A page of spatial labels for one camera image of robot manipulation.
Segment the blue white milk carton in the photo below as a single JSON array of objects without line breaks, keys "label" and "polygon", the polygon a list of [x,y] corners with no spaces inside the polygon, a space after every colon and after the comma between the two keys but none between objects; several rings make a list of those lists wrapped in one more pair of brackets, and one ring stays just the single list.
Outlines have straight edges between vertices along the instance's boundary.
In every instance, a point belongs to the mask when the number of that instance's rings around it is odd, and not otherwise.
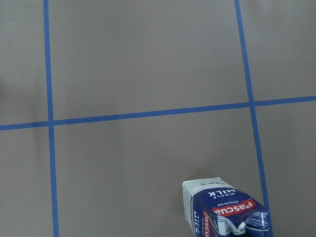
[{"label": "blue white milk carton", "polygon": [[197,237],[267,237],[269,212],[219,177],[182,184],[185,219]]}]

